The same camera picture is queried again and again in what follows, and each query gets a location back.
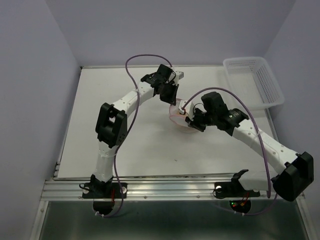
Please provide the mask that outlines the white mesh laundry bag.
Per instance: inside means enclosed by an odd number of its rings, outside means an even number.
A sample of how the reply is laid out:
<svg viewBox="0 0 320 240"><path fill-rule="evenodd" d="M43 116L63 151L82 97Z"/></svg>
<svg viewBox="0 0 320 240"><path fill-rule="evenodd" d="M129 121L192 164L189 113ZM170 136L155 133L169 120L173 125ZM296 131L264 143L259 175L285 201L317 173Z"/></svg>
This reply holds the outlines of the white mesh laundry bag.
<svg viewBox="0 0 320 240"><path fill-rule="evenodd" d="M177 98L175 105L169 106L169 119L173 122L176 128L183 133L197 133L199 132L197 129L189 127L185 118L187 115L182 115L179 112L180 103L185 102L183 99Z"/></svg>

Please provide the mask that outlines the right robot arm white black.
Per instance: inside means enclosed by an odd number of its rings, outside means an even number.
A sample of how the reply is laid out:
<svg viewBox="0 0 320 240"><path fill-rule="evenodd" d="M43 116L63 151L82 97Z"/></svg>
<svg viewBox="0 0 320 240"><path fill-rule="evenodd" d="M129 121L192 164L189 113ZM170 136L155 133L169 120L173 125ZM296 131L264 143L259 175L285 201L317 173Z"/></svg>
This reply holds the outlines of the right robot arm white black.
<svg viewBox="0 0 320 240"><path fill-rule="evenodd" d="M241 141L263 158L266 176L248 169L235 173L230 181L219 183L217 198L234 198L253 191L274 192L294 201L314 181L314 159L308 152L291 150L258 128L248 110L229 109L222 96L209 92L201 97L204 110L191 100L180 103L179 112L189 128L204 132L215 126Z"/></svg>

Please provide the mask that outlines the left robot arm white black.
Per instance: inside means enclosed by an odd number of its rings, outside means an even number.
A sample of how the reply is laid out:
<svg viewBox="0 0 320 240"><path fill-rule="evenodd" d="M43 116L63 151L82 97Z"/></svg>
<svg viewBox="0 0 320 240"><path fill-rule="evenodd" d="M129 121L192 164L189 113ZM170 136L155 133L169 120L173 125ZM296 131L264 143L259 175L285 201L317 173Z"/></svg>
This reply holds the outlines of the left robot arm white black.
<svg viewBox="0 0 320 240"><path fill-rule="evenodd" d="M95 132L99 141L97 164L91 179L98 180L94 191L100 197L111 193L114 157L128 135L128 117L144 102L158 95L162 102L176 105L179 81L184 73L161 64L157 71L145 75L136 88L112 104L100 107Z"/></svg>

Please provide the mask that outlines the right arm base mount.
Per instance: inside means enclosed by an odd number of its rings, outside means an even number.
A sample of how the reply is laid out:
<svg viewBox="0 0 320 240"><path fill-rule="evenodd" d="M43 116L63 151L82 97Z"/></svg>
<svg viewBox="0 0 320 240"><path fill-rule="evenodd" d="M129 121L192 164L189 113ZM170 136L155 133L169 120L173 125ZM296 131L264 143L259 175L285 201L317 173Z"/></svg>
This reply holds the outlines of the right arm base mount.
<svg viewBox="0 0 320 240"><path fill-rule="evenodd" d="M230 181L216 182L214 184L214 190L212 192L213 196L217 199L259 197L259 191L255 192L253 190L245 190L239 182L239 179L242 177L242 175L248 171L248 169L243 169L235 173Z"/></svg>

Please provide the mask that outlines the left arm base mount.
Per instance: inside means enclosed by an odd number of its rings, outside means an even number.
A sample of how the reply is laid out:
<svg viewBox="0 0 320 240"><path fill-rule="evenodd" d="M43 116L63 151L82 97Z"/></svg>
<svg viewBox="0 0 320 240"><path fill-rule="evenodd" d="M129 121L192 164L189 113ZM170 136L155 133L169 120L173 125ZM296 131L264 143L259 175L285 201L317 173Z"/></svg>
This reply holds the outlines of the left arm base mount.
<svg viewBox="0 0 320 240"><path fill-rule="evenodd" d="M126 198L127 193L121 189L118 182L107 183L80 183L79 188L82 190L83 199L121 199Z"/></svg>

